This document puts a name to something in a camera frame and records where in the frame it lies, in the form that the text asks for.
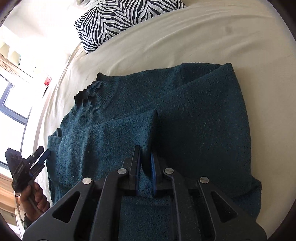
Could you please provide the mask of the person's left hand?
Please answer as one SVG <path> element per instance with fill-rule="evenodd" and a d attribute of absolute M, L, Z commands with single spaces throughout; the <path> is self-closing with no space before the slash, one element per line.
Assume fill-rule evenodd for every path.
<path fill-rule="evenodd" d="M 36 221 L 50 208 L 50 203 L 43 194 L 43 189 L 36 182 L 31 182 L 21 193 L 20 202 L 29 221 Z"/>

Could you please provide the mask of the dark sleeve forearm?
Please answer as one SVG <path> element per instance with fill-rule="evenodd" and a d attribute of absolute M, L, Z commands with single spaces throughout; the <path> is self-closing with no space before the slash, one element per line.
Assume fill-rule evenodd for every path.
<path fill-rule="evenodd" d="M 25 217 L 23 221 L 24 229 L 26 230 L 30 225 L 34 223 L 35 220 L 36 219 L 33 215 L 27 215 L 27 213 L 25 213 Z"/>

